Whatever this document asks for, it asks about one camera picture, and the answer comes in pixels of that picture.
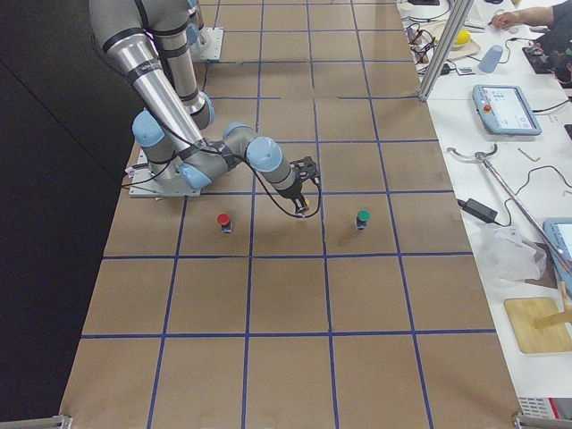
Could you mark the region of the person's hand at desk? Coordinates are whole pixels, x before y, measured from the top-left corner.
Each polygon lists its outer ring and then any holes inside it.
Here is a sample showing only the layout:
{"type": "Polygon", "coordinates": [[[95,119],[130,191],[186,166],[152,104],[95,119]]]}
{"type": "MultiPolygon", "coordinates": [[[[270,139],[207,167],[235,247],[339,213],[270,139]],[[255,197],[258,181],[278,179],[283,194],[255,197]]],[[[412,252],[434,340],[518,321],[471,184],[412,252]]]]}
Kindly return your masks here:
{"type": "Polygon", "coordinates": [[[490,24],[495,29],[509,29],[519,24],[519,18],[517,13],[497,13],[492,16],[490,24]]]}

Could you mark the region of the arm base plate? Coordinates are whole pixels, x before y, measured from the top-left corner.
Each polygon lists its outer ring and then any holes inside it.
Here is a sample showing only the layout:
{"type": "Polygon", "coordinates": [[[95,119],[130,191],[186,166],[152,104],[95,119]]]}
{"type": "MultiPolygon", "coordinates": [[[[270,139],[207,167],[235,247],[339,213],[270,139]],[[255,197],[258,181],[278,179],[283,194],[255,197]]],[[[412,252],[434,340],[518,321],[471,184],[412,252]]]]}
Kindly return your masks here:
{"type": "Polygon", "coordinates": [[[194,62],[217,63],[221,59],[223,28],[204,27],[198,32],[198,38],[191,46],[191,58],[194,62]]]}
{"type": "Polygon", "coordinates": [[[197,198],[200,196],[201,191],[192,189],[179,175],[181,160],[178,156],[162,172],[164,166],[149,164],[142,149],[137,154],[135,164],[142,164],[142,167],[133,166],[133,173],[127,183],[130,198],[197,198]]]}

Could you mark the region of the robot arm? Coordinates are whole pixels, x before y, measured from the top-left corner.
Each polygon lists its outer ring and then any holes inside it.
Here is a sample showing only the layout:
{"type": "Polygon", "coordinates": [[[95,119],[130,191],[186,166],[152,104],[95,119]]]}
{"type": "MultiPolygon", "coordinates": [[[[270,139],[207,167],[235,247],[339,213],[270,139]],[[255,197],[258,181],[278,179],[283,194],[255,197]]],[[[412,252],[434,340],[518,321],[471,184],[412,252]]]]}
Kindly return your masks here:
{"type": "Polygon", "coordinates": [[[145,28],[151,33],[166,78],[191,119],[203,130],[213,120],[212,104],[199,90],[191,48],[204,22],[197,1],[145,1],[145,28]]]}
{"type": "Polygon", "coordinates": [[[289,161],[273,139],[240,122],[218,141],[204,138],[214,109],[192,62],[193,50],[205,44],[197,1],[91,1],[88,9],[95,41],[166,133],[189,187],[203,189],[244,163],[264,189],[292,201],[293,216],[311,214],[302,193],[304,181],[319,182],[311,157],[289,161]]]}

